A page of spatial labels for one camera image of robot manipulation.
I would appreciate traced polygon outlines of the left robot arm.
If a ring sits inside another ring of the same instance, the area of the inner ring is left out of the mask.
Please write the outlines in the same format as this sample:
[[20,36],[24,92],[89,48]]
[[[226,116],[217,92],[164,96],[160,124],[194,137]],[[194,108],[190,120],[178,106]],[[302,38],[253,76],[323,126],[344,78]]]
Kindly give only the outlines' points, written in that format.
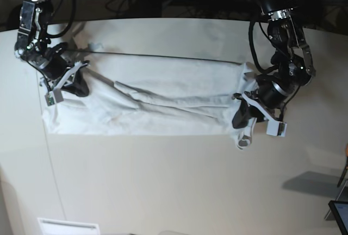
[[[275,120],[282,123],[288,103],[316,73],[303,28],[293,18],[296,0],[254,1],[259,9],[250,20],[248,41],[258,71],[255,77],[257,87],[246,94],[234,94],[233,97],[241,102],[232,120],[235,129],[246,127],[252,119],[266,121],[265,114],[269,112],[274,116],[275,110],[279,110]],[[268,68],[260,65],[254,46],[254,26],[261,17],[268,19],[268,27],[263,34],[275,49]]]

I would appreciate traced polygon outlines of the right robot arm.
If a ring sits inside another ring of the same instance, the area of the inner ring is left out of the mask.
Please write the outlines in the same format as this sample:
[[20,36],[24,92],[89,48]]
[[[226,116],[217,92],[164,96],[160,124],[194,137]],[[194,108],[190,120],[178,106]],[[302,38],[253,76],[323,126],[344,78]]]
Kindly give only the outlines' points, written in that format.
[[50,34],[48,25],[55,16],[52,0],[23,1],[15,44],[15,54],[42,74],[48,94],[62,90],[78,97],[87,97],[89,88],[81,73],[86,61],[72,62],[63,58],[68,44],[62,42],[50,47],[52,39],[64,36],[76,15],[77,2],[71,0],[70,19],[63,31]]

